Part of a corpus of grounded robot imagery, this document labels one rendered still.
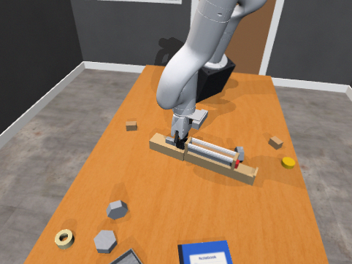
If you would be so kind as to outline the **cream roll of masking tape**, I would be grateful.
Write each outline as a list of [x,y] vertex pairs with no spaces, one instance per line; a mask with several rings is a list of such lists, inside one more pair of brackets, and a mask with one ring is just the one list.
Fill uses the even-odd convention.
[[[62,241],[66,237],[68,237],[67,240]],[[70,230],[61,230],[55,237],[55,243],[59,249],[68,249],[74,243],[74,236]]]

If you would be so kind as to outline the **yellow cylinder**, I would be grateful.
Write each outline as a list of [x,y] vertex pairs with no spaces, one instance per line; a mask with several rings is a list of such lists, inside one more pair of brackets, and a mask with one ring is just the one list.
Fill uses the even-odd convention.
[[284,168],[292,169],[292,168],[294,167],[294,165],[295,165],[295,161],[294,161],[292,158],[284,157],[284,158],[282,159],[281,165],[282,165]]

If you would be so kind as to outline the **blue notebook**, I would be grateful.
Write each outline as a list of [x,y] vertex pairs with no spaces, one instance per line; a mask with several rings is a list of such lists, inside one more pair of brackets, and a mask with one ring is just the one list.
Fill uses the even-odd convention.
[[227,240],[177,245],[180,264],[233,264]]

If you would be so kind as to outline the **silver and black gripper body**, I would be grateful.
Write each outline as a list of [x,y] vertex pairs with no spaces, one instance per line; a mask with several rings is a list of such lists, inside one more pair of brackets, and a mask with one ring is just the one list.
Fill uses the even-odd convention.
[[[173,112],[174,113],[174,112]],[[189,116],[189,115],[186,115]],[[171,136],[173,137],[176,131],[179,131],[180,140],[185,137],[185,135],[190,131],[192,127],[193,120],[187,118],[186,116],[173,114],[172,117],[172,127],[171,127]]]

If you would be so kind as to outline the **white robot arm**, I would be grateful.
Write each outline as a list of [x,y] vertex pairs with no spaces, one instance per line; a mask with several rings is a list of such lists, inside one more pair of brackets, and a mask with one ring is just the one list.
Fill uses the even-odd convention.
[[178,115],[189,115],[186,117],[193,120],[192,128],[199,130],[208,115],[207,110],[196,109],[199,70],[202,67],[222,69],[226,66],[224,53],[239,22],[266,2],[199,0],[188,38],[166,65],[159,80],[156,92],[158,105],[162,109],[172,109]]

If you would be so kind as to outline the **small tan wooden block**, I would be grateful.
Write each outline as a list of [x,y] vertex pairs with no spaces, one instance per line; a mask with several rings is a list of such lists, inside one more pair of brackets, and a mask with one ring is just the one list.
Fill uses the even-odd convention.
[[283,141],[281,141],[278,137],[273,136],[272,138],[269,139],[269,145],[271,145],[273,148],[276,150],[280,149],[283,145]]
[[126,122],[126,131],[136,131],[136,130],[137,130],[137,121]]

